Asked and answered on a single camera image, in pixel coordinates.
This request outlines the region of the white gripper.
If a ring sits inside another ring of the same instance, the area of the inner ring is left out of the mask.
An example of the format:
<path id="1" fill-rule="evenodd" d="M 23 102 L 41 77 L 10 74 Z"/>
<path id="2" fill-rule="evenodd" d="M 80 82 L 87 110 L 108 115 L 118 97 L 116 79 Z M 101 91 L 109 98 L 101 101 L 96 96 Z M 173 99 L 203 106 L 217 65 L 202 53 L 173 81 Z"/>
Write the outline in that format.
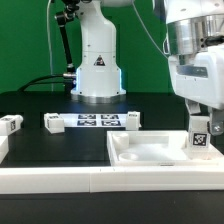
<path id="1" fill-rule="evenodd" d="M 200 104 L 212 107 L 208 109 L 210 133 L 224 133 L 224 46 L 209 47 L 187 65 L 181 65 L 177 56 L 170 56 L 168 66 L 173 90 L 186 98 L 188 113 L 199 115 Z"/>

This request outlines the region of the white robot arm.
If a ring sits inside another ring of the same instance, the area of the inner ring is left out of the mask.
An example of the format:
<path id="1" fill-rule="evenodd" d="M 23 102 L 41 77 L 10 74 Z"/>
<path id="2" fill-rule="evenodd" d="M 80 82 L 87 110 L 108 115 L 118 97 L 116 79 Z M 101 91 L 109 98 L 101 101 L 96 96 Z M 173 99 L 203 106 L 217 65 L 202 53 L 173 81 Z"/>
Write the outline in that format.
<path id="1" fill-rule="evenodd" d="M 90 0 L 79 4 L 82 63 L 75 98 L 109 101 L 124 93 L 116 65 L 116 28 L 103 7 L 133 5 L 133 0 Z M 171 83 L 191 115 L 205 105 L 209 131 L 224 132 L 224 0 L 152 0 L 153 11 L 166 23 L 163 52 L 168 55 Z"/>

